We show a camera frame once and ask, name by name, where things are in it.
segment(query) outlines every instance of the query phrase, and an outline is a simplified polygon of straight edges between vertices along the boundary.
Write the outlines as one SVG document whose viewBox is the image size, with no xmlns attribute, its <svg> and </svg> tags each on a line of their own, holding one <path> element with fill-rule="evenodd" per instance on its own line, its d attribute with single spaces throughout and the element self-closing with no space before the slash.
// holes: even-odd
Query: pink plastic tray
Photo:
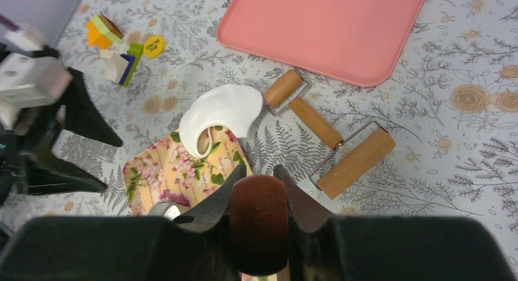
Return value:
<svg viewBox="0 0 518 281">
<path fill-rule="evenodd" d="M 390 77 L 425 0 L 232 0 L 226 47 L 362 87 Z"/>
</svg>

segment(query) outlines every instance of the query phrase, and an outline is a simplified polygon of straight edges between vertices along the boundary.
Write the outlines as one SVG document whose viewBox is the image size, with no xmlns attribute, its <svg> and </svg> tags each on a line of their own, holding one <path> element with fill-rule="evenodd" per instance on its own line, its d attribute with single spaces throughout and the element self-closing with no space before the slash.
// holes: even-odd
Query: yellow round tag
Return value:
<svg viewBox="0 0 518 281">
<path fill-rule="evenodd" d="M 144 56 L 155 58 L 160 55 L 166 46 L 166 41 L 160 35 L 154 35 L 144 43 Z"/>
</svg>

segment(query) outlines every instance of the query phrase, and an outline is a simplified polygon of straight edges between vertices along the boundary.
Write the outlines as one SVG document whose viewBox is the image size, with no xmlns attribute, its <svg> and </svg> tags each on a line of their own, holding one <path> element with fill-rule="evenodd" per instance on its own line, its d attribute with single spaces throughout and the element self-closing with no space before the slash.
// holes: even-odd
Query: floral placemat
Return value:
<svg viewBox="0 0 518 281">
<path fill-rule="evenodd" d="M 154 203 L 167 199 L 191 208 L 221 186 L 239 163 L 252 174 L 234 134 L 222 126 L 210 131 L 214 145 L 206 158 L 189 155 L 174 131 L 126 163 L 123 174 L 132 216 L 146 215 Z M 207 137 L 202 135 L 203 145 Z"/>
</svg>

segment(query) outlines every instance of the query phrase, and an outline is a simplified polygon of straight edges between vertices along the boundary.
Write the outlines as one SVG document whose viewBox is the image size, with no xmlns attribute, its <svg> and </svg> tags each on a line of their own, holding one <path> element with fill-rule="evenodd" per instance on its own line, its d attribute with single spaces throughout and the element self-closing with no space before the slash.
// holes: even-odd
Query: white crescent-shaped object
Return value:
<svg viewBox="0 0 518 281">
<path fill-rule="evenodd" d="M 201 159 L 209 155 L 213 141 L 203 154 L 198 151 L 198 139 L 211 126 L 227 127 L 238 137 L 247 137 L 248 129 L 261 113 L 263 96 L 250 86 L 225 84 L 204 93 L 196 99 L 180 120 L 178 133 L 183 147 L 193 157 Z"/>
</svg>

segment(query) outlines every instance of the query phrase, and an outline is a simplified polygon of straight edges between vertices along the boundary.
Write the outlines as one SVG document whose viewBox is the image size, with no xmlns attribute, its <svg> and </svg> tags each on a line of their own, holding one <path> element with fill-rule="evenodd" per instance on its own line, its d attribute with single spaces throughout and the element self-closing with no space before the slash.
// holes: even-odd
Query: wooden handle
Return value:
<svg viewBox="0 0 518 281">
<path fill-rule="evenodd" d="M 277 281 L 291 281 L 290 277 L 290 262 L 277 273 Z"/>
<path fill-rule="evenodd" d="M 251 175 L 234 184 L 230 194 L 228 238 L 232 265 L 266 276 L 288 263 L 288 195 L 279 179 Z"/>
<path fill-rule="evenodd" d="M 376 165 L 396 143 L 384 130 L 376 130 L 350 154 L 324 174 L 318 186 L 330 199 L 334 199 L 350 187 L 360 176 Z"/>
<path fill-rule="evenodd" d="M 264 92 L 263 98 L 271 107 L 277 108 L 282 102 L 286 101 L 301 83 L 302 78 L 295 70 L 290 69 Z"/>
<path fill-rule="evenodd" d="M 343 141 L 338 131 L 303 99 L 297 97 L 291 100 L 290 108 L 331 150 Z"/>
</svg>

